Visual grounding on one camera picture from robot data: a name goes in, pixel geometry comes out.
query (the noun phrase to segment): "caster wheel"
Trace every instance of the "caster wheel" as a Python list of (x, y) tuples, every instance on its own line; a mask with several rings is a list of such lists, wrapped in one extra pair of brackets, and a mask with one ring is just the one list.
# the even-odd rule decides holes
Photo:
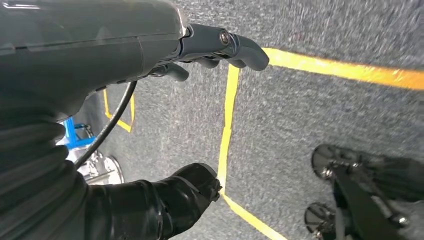
[(359, 152), (322, 144), (313, 151), (311, 164), (315, 175), (320, 179), (327, 180), (332, 177), (332, 172), (328, 169), (331, 164), (356, 167), (361, 159), (362, 155)]
[(335, 212), (324, 204), (315, 202), (304, 213), (306, 229), (319, 240), (335, 239)]

